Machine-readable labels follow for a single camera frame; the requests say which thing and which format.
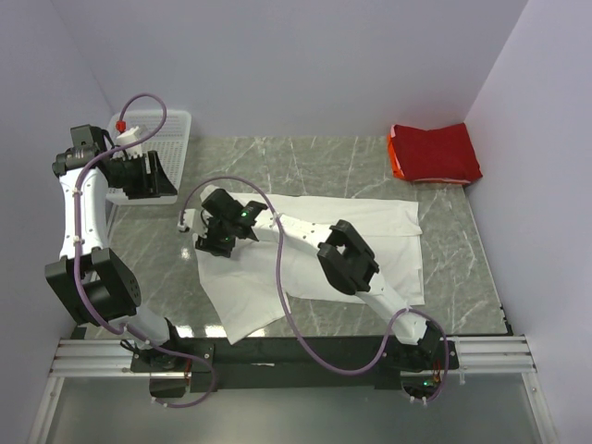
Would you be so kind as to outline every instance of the gray marble surface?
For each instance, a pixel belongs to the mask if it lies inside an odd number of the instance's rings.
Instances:
[[[224,336],[199,282],[191,235],[176,229],[182,201],[192,187],[220,174],[253,180],[264,191],[278,194],[419,202],[425,305],[418,308],[450,334],[506,333],[461,186],[393,178],[384,138],[261,137],[192,140],[176,204],[117,208],[111,247],[139,280],[143,303],[180,326],[181,334]],[[218,185],[251,192],[241,183]],[[384,322],[364,305],[295,298],[290,305],[306,336],[378,335],[385,330]],[[255,332],[270,337],[291,334],[285,319]],[[87,332],[87,338],[106,337],[108,333],[95,327]]]

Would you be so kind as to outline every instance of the red cloth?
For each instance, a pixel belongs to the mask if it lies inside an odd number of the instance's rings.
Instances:
[[[460,183],[483,177],[463,123],[429,131],[395,125],[393,130],[388,149],[396,177]]]

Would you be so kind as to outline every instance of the purple cable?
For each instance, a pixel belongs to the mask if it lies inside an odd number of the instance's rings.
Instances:
[[[438,388],[436,389],[436,391],[434,392],[434,394],[432,396],[430,396],[428,399],[426,399],[426,401],[433,401],[442,391],[442,389],[444,388],[444,383],[446,381],[447,375],[448,375],[448,370],[449,370],[449,346],[448,346],[448,341],[446,338],[446,332],[444,331],[444,328],[442,328],[442,326],[431,316],[429,316],[428,314],[422,313],[419,310],[416,310],[414,308],[409,308],[409,309],[401,309],[399,310],[397,313],[395,313],[391,318],[390,321],[388,321],[388,326],[387,326],[387,331],[385,332],[385,335],[382,339],[382,342],[380,343],[380,347],[378,349],[378,352],[376,353],[376,356],[374,357],[374,359],[372,361],[370,361],[368,364],[366,364],[365,366],[358,368],[358,369],[354,369],[354,370],[345,370],[342,368],[338,368],[334,365],[329,364],[328,362],[326,362],[325,360],[323,360],[323,358],[321,358],[318,354],[316,354],[316,352],[311,348],[310,345],[308,345],[308,343],[306,342],[306,339],[304,338],[304,336],[302,335],[302,333],[300,332],[300,330],[298,329],[298,327],[296,326],[296,322],[294,321],[294,318],[292,317],[290,310],[288,308],[288,304],[286,303],[286,298],[284,297],[284,292],[282,289],[282,285],[281,285],[281,256],[282,256],[282,251],[283,251],[283,245],[284,245],[284,227],[281,224],[281,220],[278,217],[278,212],[276,211],[276,208],[274,207],[274,205],[271,203],[271,201],[269,200],[269,198],[267,197],[267,195],[265,194],[265,192],[263,190],[261,190],[259,187],[257,187],[257,185],[255,185],[254,183],[252,183],[251,181],[247,180],[247,179],[243,179],[243,178],[239,178],[237,176],[218,176],[215,178],[210,178],[210,179],[206,179],[204,181],[202,181],[199,185],[197,185],[189,194],[189,196],[187,196],[187,199],[185,200],[185,203],[183,204],[183,207],[181,208],[181,213],[179,216],[179,222],[181,225],[183,225],[184,221],[185,221],[185,210],[187,209],[187,205],[189,204],[189,201],[191,199],[191,197],[193,196],[193,194],[198,191],[199,189],[201,189],[204,185],[213,182],[215,180],[221,180],[221,179],[230,179],[230,180],[236,180],[238,182],[242,182],[245,185],[248,185],[249,187],[253,188],[255,191],[257,191],[257,193],[263,198],[263,200],[265,201],[265,203],[267,204],[267,206],[269,207],[269,210],[272,212],[272,214],[274,215],[276,222],[277,222],[277,229],[279,231],[279,239],[277,241],[277,259],[276,259],[276,287],[277,287],[277,294],[279,296],[279,301],[281,302],[281,307],[284,310],[284,314],[286,315],[286,319],[288,320],[288,324],[290,325],[292,331],[294,332],[294,336],[296,336],[296,339],[300,342],[300,344],[302,345],[302,347],[306,350],[306,352],[321,366],[325,367],[327,370],[330,370],[331,372],[337,373],[338,375],[343,375],[343,376],[358,376],[361,375],[365,372],[367,372],[368,370],[370,370],[374,365],[376,365],[376,363],[380,360],[380,358],[382,357],[382,353],[385,350],[385,347],[387,346],[387,342],[389,340],[389,336],[390,336],[390,332],[392,329],[393,324],[395,323],[395,321],[399,318],[399,316],[410,312],[410,313],[414,313],[416,315],[420,315],[423,318],[431,321],[434,326],[436,326],[436,328],[440,331],[440,334],[442,335],[442,340],[444,341],[444,352],[445,352],[445,358],[444,358],[444,375],[442,377],[442,381],[441,383],[438,385]]]
[[[133,146],[139,145],[140,143],[146,142],[148,139],[151,139],[160,129],[163,128],[163,126],[165,125],[165,122],[167,121],[167,106],[159,97],[157,97],[153,94],[149,94],[148,92],[134,95],[131,99],[129,99],[126,102],[126,104],[123,106],[123,109],[121,110],[121,113],[119,114],[119,120],[123,120],[123,117],[124,117],[125,112],[127,111],[128,107],[134,101],[136,101],[137,99],[139,99],[141,97],[152,97],[153,99],[156,100],[156,102],[158,102],[160,104],[160,106],[163,109],[163,115],[162,115],[158,125],[156,125],[156,128],[154,128],[152,131],[150,131],[145,136],[141,137],[136,142],[128,143],[127,145],[122,145],[122,146],[119,146],[117,148],[114,148],[112,150],[109,150],[109,151],[106,151],[104,153],[97,155],[80,172],[80,174],[76,180],[76,184],[75,184],[76,190],[80,190],[82,188],[82,184],[84,183],[84,179],[86,178],[89,171],[94,167],[94,165],[97,162],[100,162],[102,159],[105,159],[106,157],[111,157],[114,153],[118,153],[120,151],[127,150],[128,148],[131,148]],[[121,335],[126,331],[126,326],[123,324],[119,328],[110,326],[101,317],[101,315],[94,309],[93,304],[89,300],[89,297],[86,294],[84,287],[82,286],[82,277],[80,275],[80,259],[82,257],[81,242],[83,241],[83,239],[82,239],[82,222],[81,222],[81,215],[80,215],[80,194],[78,192],[74,192],[73,195],[74,195],[74,235],[77,237],[78,240],[80,240],[80,241],[76,242],[75,248],[74,248],[74,281],[76,283],[76,288],[78,290],[78,293],[80,295],[80,299],[82,300],[82,303],[84,304],[86,309],[89,311],[91,316],[94,318],[94,320],[96,320],[96,322],[99,325],[101,325],[101,327],[106,329],[107,331],[109,331],[115,335]],[[169,354],[171,356],[177,356],[179,358],[184,358],[184,359],[191,359],[195,362],[204,364],[205,366],[207,366],[209,368],[210,372],[212,373],[212,381],[210,382],[210,387],[199,399],[192,401],[192,402],[187,402],[184,404],[172,404],[172,403],[167,403],[163,400],[155,400],[156,402],[158,402],[159,404],[165,405],[168,408],[172,408],[172,409],[181,409],[181,408],[185,408],[185,407],[192,407],[193,405],[199,404],[200,402],[204,401],[214,391],[214,389],[216,388],[216,372],[214,371],[214,367],[209,362],[207,362],[205,359],[202,359],[198,356],[193,356],[193,355],[190,355],[187,353],[182,353],[179,351],[167,350],[167,349],[160,347],[157,344],[153,344],[148,338],[146,338],[141,332],[136,330],[133,326],[127,327],[127,330],[129,333],[131,333],[133,336],[135,336],[139,340],[141,340],[143,342],[148,341],[154,349],[156,349],[162,353]]]

